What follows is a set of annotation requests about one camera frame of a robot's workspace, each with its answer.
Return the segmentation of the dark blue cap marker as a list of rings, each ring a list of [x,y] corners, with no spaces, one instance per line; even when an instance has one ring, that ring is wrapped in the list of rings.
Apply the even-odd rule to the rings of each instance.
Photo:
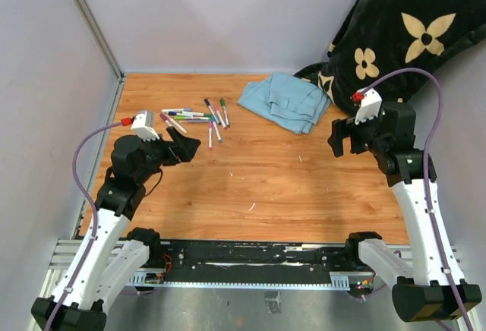
[[[208,98],[205,98],[205,99],[204,99],[204,102],[205,102],[205,104],[206,104],[207,108],[209,109],[209,111],[210,111],[211,115],[212,115],[212,116],[213,116],[213,118],[215,119],[216,123],[217,123],[218,125],[221,125],[221,122],[220,122],[220,120],[219,120],[219,118],[218,118],[218,116],[217,116],[216,112],[214,111],[213,107],[210,105],[210,101],[208,100]]]

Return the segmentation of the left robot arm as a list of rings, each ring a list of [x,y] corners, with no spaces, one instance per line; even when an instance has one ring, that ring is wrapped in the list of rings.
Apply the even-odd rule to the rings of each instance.
[[[169,141],[155,132],[118,138],[102,187],[90,200],[92,219],[68,271],[47,298],[37,298],[31,314],[44,330],[102,330],[114,300],[143,265],[166,264],[160,235],[135,228],[115,258],[118,239],[146,196],[145,184],[164,166],[190,162],[201,142],[167,128]]]

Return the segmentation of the red pink cap marker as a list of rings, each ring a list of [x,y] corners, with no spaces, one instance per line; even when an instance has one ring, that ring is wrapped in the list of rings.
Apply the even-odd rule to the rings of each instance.
[[[219,123],[222,125],[223,129],[226,130],[227,129],[227,124],[225,122],[225,119],[223,118],[218,106],[214,106],[214,109],[215,109],[215,112],[216,112],[216,115],[217,115],[217,118],[219,120]]]

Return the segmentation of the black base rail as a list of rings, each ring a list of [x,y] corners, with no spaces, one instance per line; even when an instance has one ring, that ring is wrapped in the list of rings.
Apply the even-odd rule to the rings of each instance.
[[[343,244],[172,240],[161,242],[160,253],[141,267],[148,279],[135,276],[138,284],[324,287],[332,276],[372,274]]]

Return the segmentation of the black floral blanket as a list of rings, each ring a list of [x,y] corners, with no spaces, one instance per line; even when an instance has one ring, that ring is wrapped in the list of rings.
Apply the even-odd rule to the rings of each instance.
[[[356,90],[402,68],[434,73],[484,39],[485,0],[356,0],[327,61],[302,68],[296,77],[354,115]]]

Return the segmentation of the light green marker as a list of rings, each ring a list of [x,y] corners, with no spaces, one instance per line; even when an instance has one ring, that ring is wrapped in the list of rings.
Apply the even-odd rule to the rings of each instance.
[[[199,120],[211,120],[211,117],[203,117],[203,116],[183,116],[183,115],[175,115],[172,116],[176,121],[181,121],[185,119],[199,119]]]

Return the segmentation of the aluminium corner post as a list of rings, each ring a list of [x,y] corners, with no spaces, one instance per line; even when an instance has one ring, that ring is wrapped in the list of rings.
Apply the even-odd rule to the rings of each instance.
[[[85,24],[87,25],[88,29],[93,35],[93,38],[96,41],[101,53],[103,54],[105,60],[107,61],[112,73],[116,76],[117,80],[123,80],[125,77],[124,72],[122,71],[117,59],[112,52],[102,30],[99,27],[99,24],[96,21],[96,18],[91,11],[91,8],[87,2],[87,0],[73,0],[76,4],[78,11],[80,12],[81,17],[84,19]]]

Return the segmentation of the light blue cap marker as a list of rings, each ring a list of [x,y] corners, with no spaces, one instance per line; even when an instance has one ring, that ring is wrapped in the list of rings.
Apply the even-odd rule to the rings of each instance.
[[[222,137],[221,137],[221,134],[219,132],[219,128],[218,128],[218,124],[216,122],[216,119],[214,118],[214,116],[211,117],[211,123],[213,125],[213,129],[216,133],[216,139],[219,143],[222,143]]]

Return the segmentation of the magenta cap marker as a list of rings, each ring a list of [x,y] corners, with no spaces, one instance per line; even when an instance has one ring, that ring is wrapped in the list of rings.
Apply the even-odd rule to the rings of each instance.
[[[170,117],[169,115],[165,115],[164,113],[160,113],[159,115],[168,127],[174,127],[183,134],[187,133],[187,130],[183,128],[174,118]]]

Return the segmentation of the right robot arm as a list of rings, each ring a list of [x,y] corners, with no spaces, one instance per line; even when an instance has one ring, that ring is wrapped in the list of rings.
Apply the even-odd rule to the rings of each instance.
[[[405,322],[456,320],[482,300],[478,285],[465,280],[441,218],[437,175],[426,153],[415,148],[415,110],[385,102],[377,115],[360,122],[336,119],[328,143],[336,157],[343,140],[354,154],[377,160],[402,211],[412,252],[399,258],[376,232],[355,232],[346,240],[344,261],[352,270],[370,267],[391,288],[393,306]]]

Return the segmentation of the green cap marker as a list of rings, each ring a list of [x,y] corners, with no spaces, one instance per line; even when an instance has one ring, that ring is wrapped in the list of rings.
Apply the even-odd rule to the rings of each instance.
[[[226,108],[225,100],[223,98],[221,98],[219,101],[220,101],[220,104],[222,106],[222,110],[223,110],[223,113],[224,113],[225,123],[226,123],[226,125],[228,127],[231,127],[230,120],[229,120],[229,115],[228,115],[227,108]]]

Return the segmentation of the light blue cloth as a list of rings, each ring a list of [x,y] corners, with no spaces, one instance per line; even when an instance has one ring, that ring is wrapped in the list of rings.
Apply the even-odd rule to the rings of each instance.
[[[244,88],[238,104],[294,134],[310,134],[331,103],[321,88],[275,73]]]

